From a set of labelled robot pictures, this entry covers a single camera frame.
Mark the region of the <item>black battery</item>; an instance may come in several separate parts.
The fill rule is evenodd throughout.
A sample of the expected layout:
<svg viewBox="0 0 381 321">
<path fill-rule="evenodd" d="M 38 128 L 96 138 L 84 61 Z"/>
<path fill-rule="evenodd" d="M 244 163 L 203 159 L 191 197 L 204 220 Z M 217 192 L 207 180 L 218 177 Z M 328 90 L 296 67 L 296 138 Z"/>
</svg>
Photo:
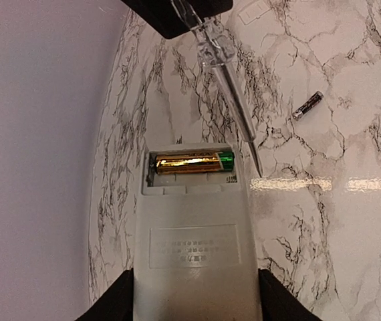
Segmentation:
<svg viewBox="0 0 381 321">
<path fill-rule="evenodd" d="M 292 114 L 292 118 L 295 121 L 300 120 L 304 115 L 306 115 L 311 109 L 313 109 L 317 104 L 319 104 L 324 95 L 317 91 L 314 93 L 303 105 L 301 105 L 297 110 Z"/>
</svg>

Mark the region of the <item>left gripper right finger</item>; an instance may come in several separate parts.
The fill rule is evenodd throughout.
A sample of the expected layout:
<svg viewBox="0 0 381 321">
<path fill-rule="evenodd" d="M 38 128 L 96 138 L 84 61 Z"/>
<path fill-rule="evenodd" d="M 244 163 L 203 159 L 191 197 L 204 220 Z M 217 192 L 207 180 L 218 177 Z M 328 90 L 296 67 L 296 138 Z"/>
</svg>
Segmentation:
<svg viewBox="0 0 381 321">
<path fill-rule="evenodd" d="M 258 269 L 263 321 L 321 321 L 267 269 Z"/>
</svg>

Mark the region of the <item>white remote control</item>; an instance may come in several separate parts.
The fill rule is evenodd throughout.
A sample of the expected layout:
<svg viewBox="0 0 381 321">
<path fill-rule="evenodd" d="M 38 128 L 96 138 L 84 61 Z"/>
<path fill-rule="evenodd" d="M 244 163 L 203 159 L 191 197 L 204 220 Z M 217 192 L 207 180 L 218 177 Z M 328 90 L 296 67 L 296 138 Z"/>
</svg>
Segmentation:
<svg viewBox="0 0 381 321">
<path fill-rule="evenodd" d="M 232 172 L 158 175 L 157 154 L 232 151 Z M 228 144 L 142 153 L 134 237 L 135 320 L 261 320 L 247 181 Z"/>
</svg>

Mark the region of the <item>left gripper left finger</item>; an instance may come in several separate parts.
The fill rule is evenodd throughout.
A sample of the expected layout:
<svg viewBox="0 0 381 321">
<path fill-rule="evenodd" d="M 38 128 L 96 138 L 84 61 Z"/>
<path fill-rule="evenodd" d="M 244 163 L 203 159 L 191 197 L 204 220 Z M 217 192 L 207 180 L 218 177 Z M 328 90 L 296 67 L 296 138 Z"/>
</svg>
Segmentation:
<svg viewBox="0 0 381 321">
<path fill-rule="evenodd" d="M 76 321 L 133 320 L 134 270 L 125 270 Z"/>
</svg>

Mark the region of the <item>white battery cover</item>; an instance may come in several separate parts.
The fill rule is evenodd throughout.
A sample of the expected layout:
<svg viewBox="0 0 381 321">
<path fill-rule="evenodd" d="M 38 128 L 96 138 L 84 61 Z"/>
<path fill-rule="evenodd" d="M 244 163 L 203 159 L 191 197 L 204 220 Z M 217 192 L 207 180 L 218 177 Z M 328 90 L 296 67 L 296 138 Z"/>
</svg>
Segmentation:
<svg viewBox="0 0 381 321">
<path fill-rule="evenodd" d="M 270 11 L 266 1 L 256 0 L 246 4 L 238 12 L 238 17 L 243 23 L 243 25 L 249 25 L 255 20 L 260 19 L 263 15 Z"/>
</svg>

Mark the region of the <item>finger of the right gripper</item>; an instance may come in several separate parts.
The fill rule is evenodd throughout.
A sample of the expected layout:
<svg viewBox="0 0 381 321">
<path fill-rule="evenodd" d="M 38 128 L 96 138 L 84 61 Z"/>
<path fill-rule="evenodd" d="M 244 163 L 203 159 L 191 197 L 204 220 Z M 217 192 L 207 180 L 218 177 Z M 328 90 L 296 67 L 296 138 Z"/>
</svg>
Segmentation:
<svg viewBox="0 0 381 321">
<path fill-rule="evenodd" d="M 173 39 L 189 32 L 189 28 L 182 22 L 170 1 L 122 0 L 122 2 L 165 39 Z"/>
<path fill-rule="evenodd" d="M 199 17 L 206 18 L 231 10 L 233 0 L 190 0 L 190 4 Z"/>
</svg>

